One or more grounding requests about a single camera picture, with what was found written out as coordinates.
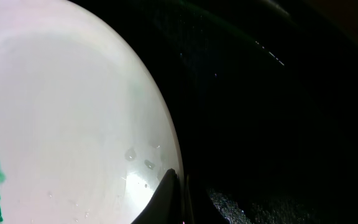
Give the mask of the white plate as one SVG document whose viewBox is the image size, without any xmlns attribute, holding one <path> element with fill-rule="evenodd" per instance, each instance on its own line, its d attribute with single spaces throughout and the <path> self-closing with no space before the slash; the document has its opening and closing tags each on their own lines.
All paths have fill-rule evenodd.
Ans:
<svg viewBox="0 0 358 224">
<path fill-rule="evenodd" d="M 0 223 L 132 223 L 166 171 L 175 128 L 150 72 L 70 1 L 0 1 Z"/>
</svg>

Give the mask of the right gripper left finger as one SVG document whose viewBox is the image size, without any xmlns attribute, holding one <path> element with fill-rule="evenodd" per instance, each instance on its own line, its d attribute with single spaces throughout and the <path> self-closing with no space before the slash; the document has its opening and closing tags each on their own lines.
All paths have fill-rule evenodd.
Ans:
<svg viewBox="0 0 358 224">
<path fill-rule="evenodd" d="M 169 169 L 147 206 L 132 224 L 177 224 L 180 220 L 180 183 L 175 170 Z"/>
</svg>

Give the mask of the black round tray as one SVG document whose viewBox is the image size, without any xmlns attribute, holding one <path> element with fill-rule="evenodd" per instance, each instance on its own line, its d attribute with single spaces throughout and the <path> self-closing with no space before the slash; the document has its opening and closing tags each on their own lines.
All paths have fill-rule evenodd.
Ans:
<svg viewBox="0 0 358 224">
<path fill-rule="evenodd" d="M 358 45 L 308 1 L 80 1 L 135 50 L 227 223 L 358 223 Z"/>
</svg>

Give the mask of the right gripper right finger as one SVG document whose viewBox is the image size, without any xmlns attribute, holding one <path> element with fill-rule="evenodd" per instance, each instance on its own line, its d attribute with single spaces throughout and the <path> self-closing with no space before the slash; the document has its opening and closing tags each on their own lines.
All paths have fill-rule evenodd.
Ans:
<svg viewBox="0 0 358 224">
<path fill-rule="evenodd" d="M 187 175 L 185 180 L 185 223 L 226 224 L 227 220 L 213 205 L 206 189 L 194 177 Z"/>
</svg>

